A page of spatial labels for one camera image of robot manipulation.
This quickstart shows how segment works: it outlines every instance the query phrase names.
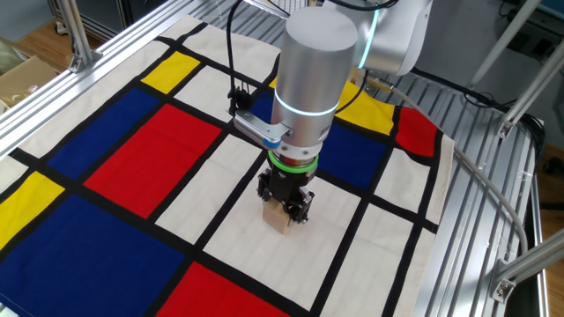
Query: cylindrical robot joint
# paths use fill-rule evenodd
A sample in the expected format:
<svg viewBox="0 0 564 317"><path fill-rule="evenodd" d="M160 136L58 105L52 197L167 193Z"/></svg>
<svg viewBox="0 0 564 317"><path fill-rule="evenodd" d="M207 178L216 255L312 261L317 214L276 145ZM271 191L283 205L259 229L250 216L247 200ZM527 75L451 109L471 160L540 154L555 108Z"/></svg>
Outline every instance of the cylindrical robot joint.
<svg viewBox="0 0 564 317"><path fill-rule="evenodd" d="M280 155L303 160L321 150L353 65L357 37L348 17L326 8L305 8L286 21L271 123L281 122L292 135L282 138L288 150L278 149Z"/></svg>

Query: yellow square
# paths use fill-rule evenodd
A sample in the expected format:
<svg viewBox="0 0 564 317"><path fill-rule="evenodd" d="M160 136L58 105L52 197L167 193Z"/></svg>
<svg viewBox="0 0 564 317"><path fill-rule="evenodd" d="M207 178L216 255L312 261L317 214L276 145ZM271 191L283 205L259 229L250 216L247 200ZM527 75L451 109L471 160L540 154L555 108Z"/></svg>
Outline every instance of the yellow square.
<svg viewBox="0 0 564 317"><path fill-rule="evenodd" d="M347 82L341 93L338 107L344 106L358 91L359 87ZM361 92L360 96L347 109L337 114L337 117L362 128L389 136L394 127L392 121L394 109L394 106L375 100L367 93Z"/></svg>
<svg viewBox="0 0 564 317"><path fill-rule="evenodd" d="M141 81L160 92L169 93L199 63L195 58L174 52Z"/></svg>
<svg viewBox="0 0 564 317"><path fill-rule="evenodd" d="M0 249L34 220L64 188L33 172L14 194L0 204Z"/></svg>
<svg viewBox="0 0 564 317"><path fill-rule="evenodd" d="M269 84L270 88L276 88L276 79L278 79L278 77L274 77L274 79L272 79L271 83Z"/></svg>

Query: fabric mat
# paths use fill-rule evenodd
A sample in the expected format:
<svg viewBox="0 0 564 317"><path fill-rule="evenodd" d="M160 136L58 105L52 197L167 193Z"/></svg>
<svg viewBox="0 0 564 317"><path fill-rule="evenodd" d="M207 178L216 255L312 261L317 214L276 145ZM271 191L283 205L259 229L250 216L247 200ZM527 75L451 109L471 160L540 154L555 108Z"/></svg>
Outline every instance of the fabric mat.
<svg viewBox="0 0 564 317"><path fill-rule="evenodd" d="M269 121L279 50L233 43ZM0 160L0 302L35 317L412 315L453 141L362 93L323 144L310 220L281 235L227 74L225 33L186 17Z"/></svg>

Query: teal light ring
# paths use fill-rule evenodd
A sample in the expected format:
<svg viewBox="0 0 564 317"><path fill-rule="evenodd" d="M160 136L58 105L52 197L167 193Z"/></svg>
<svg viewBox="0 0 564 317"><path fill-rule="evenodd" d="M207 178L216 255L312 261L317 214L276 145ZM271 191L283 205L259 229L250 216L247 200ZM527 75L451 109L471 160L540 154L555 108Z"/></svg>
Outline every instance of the teal light ring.
<svg viewBox="0 0 564 317"><path fill-rule="evenodd" d="M374 17L372 18L372 25L370 26L370 35L368 36L367 45L364 47L364 54L360 59L359 69L364 68L364 63L367 61L368 52L372 46L372 40L374 39L374 33L376 32L376 26L378 25L378 17L380 16L380 11L374 11Z"/></svg>

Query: wire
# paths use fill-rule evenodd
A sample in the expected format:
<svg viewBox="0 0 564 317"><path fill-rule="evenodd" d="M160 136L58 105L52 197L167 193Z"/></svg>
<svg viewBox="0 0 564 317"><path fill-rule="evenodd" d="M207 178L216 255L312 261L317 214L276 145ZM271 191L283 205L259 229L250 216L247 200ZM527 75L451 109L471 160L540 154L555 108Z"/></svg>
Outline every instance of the wire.
<svg viewBox="0 0 564 317"><path fill-rule="evenodd" d="M394 5L396 5L399 0L388 0L383 4L377 4L377 5L368 6L368 7L349 4L349 3L346 3L345 1L341 1L341 0L328 0L328 1L331 1L334 4L344 6L345 8L349 8L349 9L353 9L353 10L357 10L357 11L376 11L376 10L380 10L380 9L391 8Z"/></svg>
<svg viewBox="0 0 564 317"><path fill-rule="evenodd" d="M229 16L227 17L227 58L229 59L229 76L231 77L231 92L235 92L235 69L233 65L233 47L231 45L231 22L233 21L233 16L235 14L235 10L239 4L241 4L243 0L236 0L233 7L231 7L231 11L229 11Z"/></svg>
<svg viewBox="0 0 564 317"><path fill-rule="evenodd" d="M347 109L362 93L362 91L364 90L364 87L367 85L367 80L368 80L368 71L365 72L364 74L364 78L362 78L362 84L359 87L359 90L356 92L356 94L354 95L354 97L352 97L351 100L349 100L349 102L347 102L344 106L342 106L341 108L337 109L337 111L335 111L335 114L340 113L341 111Z"/></svg>
<svg viewBox="0 0 564 317"><path fill-rule="evenodd" d="M268 1L270 4L274 5L278 10L280 10L282 13L284 13L288 17L290 16L290 13L288 13L286 10L280 8L277 4L273 3L272 0L266 0L266 1Z"/></svg>
<svg viewBox="0 0 564 317"><path fill-rule="evenodd" d="M235 68L233 62L233 45L231 43L231 25L233 22L235 10L239 4L241 4L243 0L237 0L234 5L231 7L231 11L229 11L229 16L227 18L227 57L229 59L229 78L231 89L229 90L229 94L227 97L230 99L229 102L229 114L235 115L235 111L237 109L244 109L249 110L252 107L253 100L249 94L249 92L245 91L243 83L241 83L241 87L235 87Z"/></svg>
<svg viewBox="0 0 564 317"><path fill-rule="evenodd" d="M407 95L399 91L395 86L391 87L391 91L395 93L403 101L405 101L405 103L407 103L408 105L419 111L421 114L423 114L423 116L425 116L430 122L432 122L437 127L438 130L442 132L441 128L433 121L433 119L431 119L431 117L427 113L425 113L425 111L423 111L423 109L421 109L421 107L419 107L418 104L415 103L415 101L411 100L409 97L407 97ZM505 198L505 196L501 193L501 191L487 178L487 176L485 176L482 173L482 171L479 170L479 168L474 164L474 162L472 162L466 156L466 154L464 154L464 152L462 152L462 150L460 150L456 145L455 145L455 153L478 176L478 178L484 182L486 188L491 190L493 194L500 200L500 204L503 207L505 207L505 210L508 212L509 216L513 220L513 224L515 225L517 232L519 234L519 240L521 241L521 254L527 252L529 250L529 245L527 243L527 235L523 228L523 223L515 213L513 207L511 207L511 204L509 203L507 198Z"/></svg>
<svg viewBox="0 0 564 317"><path fill-rule="evenodd" d="M501 9L503 9L503 6L505 5L506 2L507 2L506 0L503 0L501 2L500 9L497 11L499 13L500 17L502 17L502 18L508 17L509 13L511 12L511 10L509 10L507 13L501 13Z"/></svg>
<svg viewBox="0 0 564 317"><path fill-rule="evenodd" d="M427 79L431 79L441 85L446 85L447 87L453 88L455 90L458 90L459 92L462 92L464 94L464 97L466 98L466 100L468 100L468 103L470 103L473 106L476 107L489 107L489 108L493 108L495 110L501 111L503 113L507 113L509 111L509 109L511 108L510 106L512 106L516 100L511 100L509 102L506 102L504 104L499 104L498 102L496 102L495 100L491 100L488 97L484 96L483 94L474 92L473 90L470 90L466 87L462 87L461 85L457 85L453 82L450 82L444 78L438 77L436 75L427 73L423 70L418 70L417 68L413 68L412 69L412 73ZM478 103L469 100L468 96L472 96ZM542 154L543 154L543 150L545 148L545 136L546 136L546 132L545 132L545 127L543 126L543 124L534 116L530 115L530 114L524 114L521 119L519 119L519 122L523 125L523 127L525 129L527 129L527 131L529 131L529 133L531 134L531 140L533 142L533 146L535 148L535 171L537 171L538 169L538 164L540 164L540 159L542 158Z"/></svg>

